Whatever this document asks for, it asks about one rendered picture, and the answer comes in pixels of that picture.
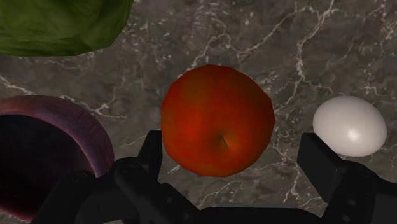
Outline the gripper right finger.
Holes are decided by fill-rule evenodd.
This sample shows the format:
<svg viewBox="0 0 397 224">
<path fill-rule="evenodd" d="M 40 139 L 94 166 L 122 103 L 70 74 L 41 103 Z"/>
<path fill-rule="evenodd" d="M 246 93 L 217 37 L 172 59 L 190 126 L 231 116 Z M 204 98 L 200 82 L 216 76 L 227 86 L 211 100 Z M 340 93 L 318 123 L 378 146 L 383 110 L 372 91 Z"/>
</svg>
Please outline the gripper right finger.
<svg viewBox="0 0 397 224">
<path fill-rule="evenodd" d="M 397 224 L 397 183 L 341 159 L 315 133 L 303 133 L 297 162 L 327 207 L 321 224 Z"/>
</svg>

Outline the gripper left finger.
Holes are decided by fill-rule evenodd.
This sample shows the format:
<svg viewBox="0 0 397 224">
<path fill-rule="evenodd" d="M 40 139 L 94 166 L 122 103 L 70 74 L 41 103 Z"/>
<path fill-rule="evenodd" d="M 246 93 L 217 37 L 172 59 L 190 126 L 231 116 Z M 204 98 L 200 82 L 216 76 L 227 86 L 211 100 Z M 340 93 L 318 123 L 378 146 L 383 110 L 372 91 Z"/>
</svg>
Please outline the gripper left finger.
<svg viewBox="0 0 397 224">
<path fill-rule="evenodd" d="M 89 171 L 64 176 L 31 224 L 202 224 L 202 213 L 175 188 L 159 183 L 162 133 L 147 133 L 136 157 L 115 161 L 97 178 Z"/>
</svg>

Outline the white egg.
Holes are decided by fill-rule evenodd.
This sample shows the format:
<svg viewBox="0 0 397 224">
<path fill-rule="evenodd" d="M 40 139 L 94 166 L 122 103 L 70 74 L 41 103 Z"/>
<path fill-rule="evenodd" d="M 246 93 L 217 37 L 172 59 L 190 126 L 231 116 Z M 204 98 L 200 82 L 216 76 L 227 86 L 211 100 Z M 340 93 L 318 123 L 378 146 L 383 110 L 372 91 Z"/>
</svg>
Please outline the white egg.
<svg viewBox="0 0 397 224">
<path fill-rule="evenodd" d="M 387 126 L 379 110 L 353 96 L 338 96 L 322 103 L 314 113 L 314 132 L 335 153 L 365 157 L 380 150 Z"/>
</svg>

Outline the red apple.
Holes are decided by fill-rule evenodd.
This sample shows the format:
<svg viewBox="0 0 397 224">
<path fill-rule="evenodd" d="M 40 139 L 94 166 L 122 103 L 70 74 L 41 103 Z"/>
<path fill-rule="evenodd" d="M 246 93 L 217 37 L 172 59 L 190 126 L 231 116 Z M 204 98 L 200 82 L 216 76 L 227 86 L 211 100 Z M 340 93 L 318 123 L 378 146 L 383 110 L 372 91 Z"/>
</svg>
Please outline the red apple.
<svg viewBox="0 0 397 224">
<path fill-rule="evenodd" d="M 253 165 L 274 125 L 271 98 L 249 76 L 226 66 L 185 72 L 161 107 L 167 154 L 201 176 L 227 177 Z"/>
</svg>

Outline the dark purple bowl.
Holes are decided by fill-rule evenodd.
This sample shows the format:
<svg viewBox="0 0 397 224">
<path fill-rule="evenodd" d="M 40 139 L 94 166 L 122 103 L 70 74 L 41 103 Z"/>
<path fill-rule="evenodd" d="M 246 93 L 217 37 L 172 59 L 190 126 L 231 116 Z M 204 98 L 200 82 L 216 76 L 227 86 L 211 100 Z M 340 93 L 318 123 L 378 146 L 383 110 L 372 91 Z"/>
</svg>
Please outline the dark purple bowl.
<svg viewBox="0 0 397 224">
<path fill-rule="evenodd" d="M 0 99 L 0 211 L 31 221 L 64 175 L 102 176 L 114 159 L 107 132 L 81 106 L 47 95 Z"/>
</svg>

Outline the green lettuce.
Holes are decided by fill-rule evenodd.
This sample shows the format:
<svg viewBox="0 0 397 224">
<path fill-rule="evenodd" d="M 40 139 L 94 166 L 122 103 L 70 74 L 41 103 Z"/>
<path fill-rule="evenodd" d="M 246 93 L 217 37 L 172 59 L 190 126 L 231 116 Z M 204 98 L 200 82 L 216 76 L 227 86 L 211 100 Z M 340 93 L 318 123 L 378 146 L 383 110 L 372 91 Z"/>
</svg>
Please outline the green lettuce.
<svg viewBox="0 0 397 224">
<path fill-rule="evenodd" d="M 75 56 L 113 44 L 134 0 L 0 0 L 0 53 Z"/>
</svg>

